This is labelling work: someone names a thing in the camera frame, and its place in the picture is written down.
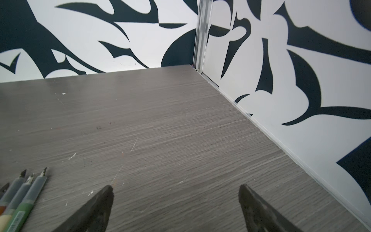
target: black leaf pattern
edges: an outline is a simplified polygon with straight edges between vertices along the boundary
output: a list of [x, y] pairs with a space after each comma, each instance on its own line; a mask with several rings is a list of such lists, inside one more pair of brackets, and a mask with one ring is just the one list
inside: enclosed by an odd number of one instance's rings
[[151, 10], [147, 14], [143, 14], [134, 10], [121, 0], [109, 1], [112, 4], [113, 9], [115, 10], [113, 14], [105, 12], [97, 4], [94, 3], [66, 3], [56, 7], [88, 14], [90, 16], [106, 21], [119, 29], [128, 40], [129, 37], [126, 35], [124, 30], [115, 22], [158, 23], [158, 10], [154, 0], [150, 0]]
[[286, 19], [289, 28], [288, 45], [371, 64], [371, 51], [339, 43], [319, 34], [308, 26], [295, 26], [287, 13], [285, 3], [275, 14]]
[[234, 19], [233, 29], [236, 28], [236, 27], [240, 27], [240, 26], [246, 29], [246, 33], [242, 38], [240, 38], [236, 41], [230, 41], [229, 42], [228, 49], [227, 49], [227, 55], [226, 55], [226, 59], [224, 61], [223, 71], [221, 72], [220, 79], [222, 79], [224, 74], [226, 73], [234, 55], [237, 52], [237, 50], [240, 48], [240, 46], [243, 44], [243, 42], [245, 42], [245, 40], [250, 36], [250, 33], [251, 33], [250, 21], [246, 18], [243, 18], [243, 19], [240, 20], [236, 16], [236, 18]]
[[209, 35], [212, 35], [215, 37], [222, 37], [228, 34], [228, 32], [230, 32], [230, 29], [218, 27], [215, 25], [210, 25]]
[[123, 56], [123, 55], [126, 55], [126, 56], [131, 56], [133, 57], [140, 65], [142, 65], [143, 67], [145, 68], [148, 68], [145, 64], [143, 64], [143, 62], [141, 62], [135, 55], [134, 53], [132, 52], [132, 50], [130, 48], [119, 48], [115, 45], [112, 45], [110, 43], [106, 43], [106, 42], [103, 42], [103, 41], [99, 41], [99, 43], [101, 43], [103, 46], [105, 46], [105, 48], [111, 53], [111, 55], [116, 58], [116, 57], [119, 57], [119, 56]]
[[233, 0], [213, 0], [213, 1], [224, 1], [228, 4], [229, 10], [231, 11], [231, 23], [232, 23], [232, 15], [233, 15]]
[[246, 96], [249, 96], [250, 94], [244, 94], [244, 95], [242, 95], [242, 96], [239, 96], [234, 102], [235, 103], [238, 103], [239, 101], [241, 101], [244, 97], [246, 97]]
[[19, 55], [21, 53], [19, 53], [12, 61], [12, 63], [10, 64], [10, 66], [7, 66], [3, 63], [0, 62], [0, 66], [8, 69], [9, 71], [11, 71], [12, 73], [16, 74], [16, 67], [17, 67], [17, 62], [18, 62], [18, 58], [19, 58]]
[[170, 45], [161, 61], [161, 67], [193, 63], [196, 29], [185, 33]]
[[253, 15], [260, 20], [262, 0], [246, 0]]
[[321, 107], [321, 88], [312, 67], [299, 55], [288, 50], [295, 70], [296, 86], [307, 96], [308, 109], [299, 118], [283, 125], [294, 125], [318, 114], [335, 115], [354, 119], [371, 119], [371, 110], [359, 107]]
[[197, 0], [183, 0], [187, 6], [193, 10], [194, 13], [198, 14]]
[[371, 1], [350, 0], [350, 7], [357, 22], [371, 31]]
[[173, 29], [183, 27], [186, 23], [159, 23], [158, 25], [163, 28]]
[[344, 156], [337, 164], [361, 187], [371, 204], [371, 137]]
[[264, 90], [272, 94], [273, 92], [273, 74], [270, 68], [269, 55], [268, 55], [268, 39], [262, 38], [263, 41], [263, 65], [260, 79], [257, 84], [256, 90]]
[[45, 78], [58, 69], [72, 69], [68, 61], [58, 63], [52, 53], [60, 51], [94, 72], [101, 73], [89, 64], [80, 60], [68, 50], [50, 31], [37, 22], [27, 0], [3, 0], [0, 7], [0, 52], [23, 48], [31, 57]]

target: pen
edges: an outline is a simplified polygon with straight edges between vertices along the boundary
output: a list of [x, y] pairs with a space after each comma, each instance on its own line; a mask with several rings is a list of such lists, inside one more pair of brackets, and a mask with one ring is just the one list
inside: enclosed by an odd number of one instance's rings
[[0, 189], [0, 199], [3, 197], [6, 190], [9, 188], [9, 182], [6, 183], [1, 189]]
[[0, 232], [2, 232], [5, 229], [6, 225], [12, 218], [14, 211], [17, 209], [19, 204], [22, 202], [24, 196], [30, 189], [32, 180], [33, 174], [28, 177], [27, 181], [21, 186], [16, 195], [13, 197], [12, 201], [9, 203], [6, 210], [0, 216]]
[[14, 195], [17, 193], [18, 189], [26, 181], [25, 176], [26, 170], [21, 172], [20, 176], [17, 177], [12, 184], [9, 186], [8, 190], [4, 193], [0, 200], [0, 215], [5, 211], [6, 207], [9, 205], [10, 201], [13, 199]]
[[46, 168], [41, 172], [41, 174], [36, 177], [35, 182], [31, 185], [30, 190], [28, 190], [27, 194], [24, 196], [22, 202], [17, 207], [16, 211], [12, 215], [12, 219], [9, 221], [6, 229], [6, 232], [19, 232], [25, 223], [28, 215], [30, 214], [33, 205], [41, 192], [45, 182]]

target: black pointed object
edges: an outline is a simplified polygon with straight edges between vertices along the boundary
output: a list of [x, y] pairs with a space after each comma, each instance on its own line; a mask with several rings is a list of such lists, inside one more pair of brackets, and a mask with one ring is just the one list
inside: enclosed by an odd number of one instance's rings
[[286, 19], [289, 29], [288, 45], [371, 64], [371, 51], [348, 46], [329, 39], [314, 31], [309, 26], [295, 26], [286, 10], [285, 3], [282, 4], [275, 14], [281, 15]]
[[53, 232], [104, 232], [113, 202], [113, 188], [107, 185]]
[[26, 171], [27, 169], [24, 169], [21, 174], [19, 175], [19, 177], [25, 177], [26, 176]]
[[302, 232], [246, 184], [240, 186], [238, 200], [248, 232]]

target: white wall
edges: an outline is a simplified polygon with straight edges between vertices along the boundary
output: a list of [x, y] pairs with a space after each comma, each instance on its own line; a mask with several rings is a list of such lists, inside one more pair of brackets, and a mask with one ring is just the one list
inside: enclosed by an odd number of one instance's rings
[[0, 82], [192, 62], [196, 0], [5, 0], [2, 5]]
[[371, 31], [352, 10], [214, 1], [203, 73], [371, 226]]

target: wood grain surface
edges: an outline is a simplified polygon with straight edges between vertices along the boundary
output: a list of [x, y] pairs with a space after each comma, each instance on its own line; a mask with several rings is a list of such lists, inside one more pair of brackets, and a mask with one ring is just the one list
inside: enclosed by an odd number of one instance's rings
[[108, 232], [246, 231], [243, 183], [303, 231], [366, 231], [190, 66], [3, 83], [0, 129], [0, 185], [48, 167], [22, 231], [107, 184]]

